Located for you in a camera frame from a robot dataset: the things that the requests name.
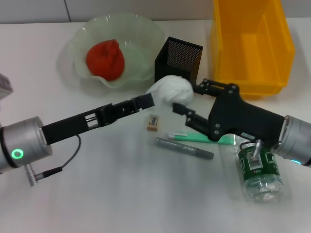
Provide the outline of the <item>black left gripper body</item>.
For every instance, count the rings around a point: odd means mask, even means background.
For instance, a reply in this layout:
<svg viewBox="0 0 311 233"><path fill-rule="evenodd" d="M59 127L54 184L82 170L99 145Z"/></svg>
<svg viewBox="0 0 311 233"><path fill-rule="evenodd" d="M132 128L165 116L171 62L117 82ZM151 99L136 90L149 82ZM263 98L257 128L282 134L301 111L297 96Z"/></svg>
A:
<svg viewBox="0 0 311 233"><path fill-rule="evenodd" d="M87 112L43 126L42 132L48 145L102 127L103 109L99 107Z"/></svg>

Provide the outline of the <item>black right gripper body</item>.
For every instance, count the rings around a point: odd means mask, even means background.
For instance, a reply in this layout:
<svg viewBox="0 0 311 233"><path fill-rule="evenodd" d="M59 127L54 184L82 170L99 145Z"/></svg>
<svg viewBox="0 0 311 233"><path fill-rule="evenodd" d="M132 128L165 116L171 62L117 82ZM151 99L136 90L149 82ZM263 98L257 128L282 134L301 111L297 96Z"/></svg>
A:
<svg viewBox="0 0 311 233"><path fill-rule="evenodd" d="M218 141L225 134L235 134L252 142L261 140L267 148L279 140L284 116L245 102L239 87L230 83L219 96L208 116L212 141Z"/></svg>

